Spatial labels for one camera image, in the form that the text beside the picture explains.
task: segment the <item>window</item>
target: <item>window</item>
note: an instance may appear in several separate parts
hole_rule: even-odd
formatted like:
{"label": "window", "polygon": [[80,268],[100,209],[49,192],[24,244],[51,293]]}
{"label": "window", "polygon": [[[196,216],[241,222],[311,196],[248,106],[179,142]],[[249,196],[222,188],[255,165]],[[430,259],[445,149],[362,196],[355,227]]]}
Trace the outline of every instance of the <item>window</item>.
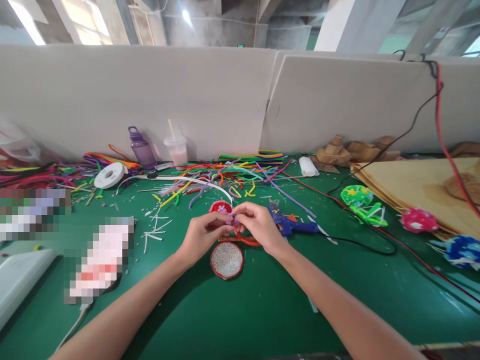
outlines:
{"label": "window", "polygon": [[61,0],[84,45],[112,45],[98,5],[91,0]]}
{"label": "window", "polygon": [[469,46],[463,56],[466,58],[478,58],[480,56],[480,36]]}

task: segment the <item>white board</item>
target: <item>white board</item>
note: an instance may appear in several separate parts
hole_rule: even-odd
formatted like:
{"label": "white board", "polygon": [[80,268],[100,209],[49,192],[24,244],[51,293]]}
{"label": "white board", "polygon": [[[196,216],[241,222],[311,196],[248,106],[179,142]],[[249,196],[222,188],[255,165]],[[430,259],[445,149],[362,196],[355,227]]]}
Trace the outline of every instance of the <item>white board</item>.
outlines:
{"label": "white board", "polygon": [[[443,64],[441,123],[447,145],[480,141],[480,65]],[[335,134],[346,142],[399,136],[435,93],[426,64],[286,56],[263,124],[260,148],[313,152]],[[392,149],[437,152],[434,101]]]}
{"label": "white board", "polygon": [[286,56],[295,57],[309,57],[309,58],[330,58],[330,59],[355,59],[355,60],[383,60],[383,61],[398,61],[401,54],[348,54],[333,51],[298,51],[298,50],[278,50],[275,56],[275,63],[273,65],[273,74],[271,77],[270,92],[268,98],[272,96],[275,84],[277,83],[280,68]]}
{"label": "white board", "polygon": [[0,47],[0,118],[68,159],[131,157],[128,126],[169,160],[168,119],[189,159],[256,153],[275,50],[158,46]]}

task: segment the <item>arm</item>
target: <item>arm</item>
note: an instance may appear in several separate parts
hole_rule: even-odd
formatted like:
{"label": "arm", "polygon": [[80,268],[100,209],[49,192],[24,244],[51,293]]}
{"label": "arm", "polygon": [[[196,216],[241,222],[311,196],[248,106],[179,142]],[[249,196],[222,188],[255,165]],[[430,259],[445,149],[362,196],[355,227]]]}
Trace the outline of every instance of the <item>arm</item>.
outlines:
{"label": "arm", "polygon": [[315,303],[352,358],[425,360],[395,329],[285,241],[267,208],[244,202],[232,215],[243,225],[240,230],[250,230]]}
{"label": "arm", "polygon": [[[212,212],[190,221],[180,248],[120,296],[50,358],[120,359],[133,337],[175,281],[192,267],[222,234],[233,231],[229,216]],[[208,232],[211,225],[220,225]]]}

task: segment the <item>purple water bottle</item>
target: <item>purple water bottle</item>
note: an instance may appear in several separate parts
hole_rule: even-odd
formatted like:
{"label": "purple water bottle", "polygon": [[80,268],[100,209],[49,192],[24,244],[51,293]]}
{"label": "purple water bottle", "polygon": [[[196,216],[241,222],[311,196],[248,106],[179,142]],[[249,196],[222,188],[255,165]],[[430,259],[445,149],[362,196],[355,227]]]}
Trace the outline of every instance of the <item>purple water bottle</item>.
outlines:
{"label": "purple water bottle", "polygon": [[144,169],[153,169],[157,165],[157,160],[155,160],[149,142],[144,139],[136,126],[130,126],[128,131],[130,132],[130,146],[138,162]]}

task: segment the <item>plastic cup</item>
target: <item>plastic cup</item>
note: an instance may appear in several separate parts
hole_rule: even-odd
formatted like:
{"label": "plastic cup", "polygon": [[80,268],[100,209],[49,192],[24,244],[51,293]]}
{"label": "plastic cup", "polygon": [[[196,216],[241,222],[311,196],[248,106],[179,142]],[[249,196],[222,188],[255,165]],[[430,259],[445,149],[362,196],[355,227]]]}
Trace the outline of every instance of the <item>plastic cup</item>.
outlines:
{"label": "plastic cup", "polygon": [[[187,159],[187,139],[183,136],[176,138],[166,137],[163,143],[168,148],[171,160],[175,165],[186,163]],[[177,170],[182,170],[183,167],[177,166]]]}

